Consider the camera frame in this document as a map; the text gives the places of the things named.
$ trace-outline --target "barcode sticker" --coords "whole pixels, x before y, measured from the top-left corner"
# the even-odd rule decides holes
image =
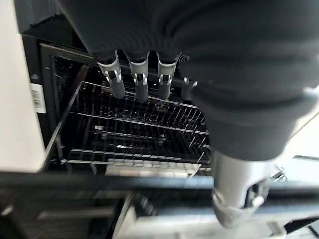
[[[35,111],[38,113],[46,113],[42,85],[31,83],[31,90]]]

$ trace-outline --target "silver metal cylinder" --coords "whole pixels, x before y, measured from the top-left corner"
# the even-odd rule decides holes
[[[266,200],[275,163],[240,160],[217,151],[213,164],[215,213],[225,227],[234,227]]]

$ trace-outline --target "robotic arm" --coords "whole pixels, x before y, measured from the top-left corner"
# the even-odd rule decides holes
[[[124,94],[116,50],[128,57],[141,102],[148,95],[149,51],[158,54],[162,99],[169,97],[180,53],[189,56],[179,70],[186,85],[198,82],[191,99],[206,116],[216,150],[216,215],[233,227],[263,204],[274,159],[296,120],[318,101],[306,87],[319,83],[319,1],[58,2],[116,97]],[[101,58],[109,52],[111,64]],[[134,52],[144,52],[142,60]]]

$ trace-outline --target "metal grid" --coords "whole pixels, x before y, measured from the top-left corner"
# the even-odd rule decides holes
[[[74,140],[60,158],[69,172],[82,164],[94,174],[97,165],[109,167],[109,174],[133,168],[173,176],[210,173],[208,130],[197,107],[154,97],[139,103],[130,92],[117,99],[108,87],[80,84],[71,110],[78,118]]]

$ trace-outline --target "wire oven rack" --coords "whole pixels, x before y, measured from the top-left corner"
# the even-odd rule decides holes
[[[192,176],[211,170],[205,117],[196,106],[155,97],[140,103],[131,92],[117,99],[109,87],[84,81],[54,132],[47,157],[53,141],[70,173],[79,164],[94,174],[102,165],[108,175]]]

